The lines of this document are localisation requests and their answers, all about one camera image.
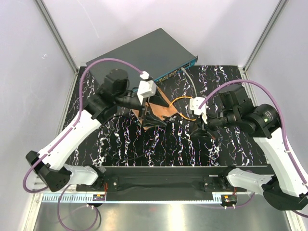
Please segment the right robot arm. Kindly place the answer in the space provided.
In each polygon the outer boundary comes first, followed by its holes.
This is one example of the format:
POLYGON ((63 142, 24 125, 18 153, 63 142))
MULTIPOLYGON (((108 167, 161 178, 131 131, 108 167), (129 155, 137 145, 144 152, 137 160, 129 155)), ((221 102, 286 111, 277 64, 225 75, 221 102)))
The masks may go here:
POLYGON ((222 128, 237 127, 253 138, 274 172, 260 175, 230 166, 214 178, 214 187, 252 191, 281 211, 298 212, 307 206, 308 174, 293 154, 278 105, 254 106, 244 86, 232 82, 218 87, 206 98, 189 100, 189 109, 198 117, 194 135, 209 137, 222 128))

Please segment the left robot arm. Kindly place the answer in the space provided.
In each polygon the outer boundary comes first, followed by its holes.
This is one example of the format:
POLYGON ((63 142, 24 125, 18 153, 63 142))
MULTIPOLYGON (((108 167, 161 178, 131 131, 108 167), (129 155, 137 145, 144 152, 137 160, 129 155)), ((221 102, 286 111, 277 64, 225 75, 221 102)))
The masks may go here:
POLYGON ((133 92, 129 90, 128 73, 122 69, 111 70, 63 131, 39 152, 30 151, 26 155, 30 171, 34 171, 51 192, 73 184, 100 190, 104 184, 104 168, 67 165, 66 160, 93 131, 106 124, 119 107, 137 110, 142 126, 165 125, 152 115, 151 104, 169 107, 147 72, 142 72, 138 90, 133 92))

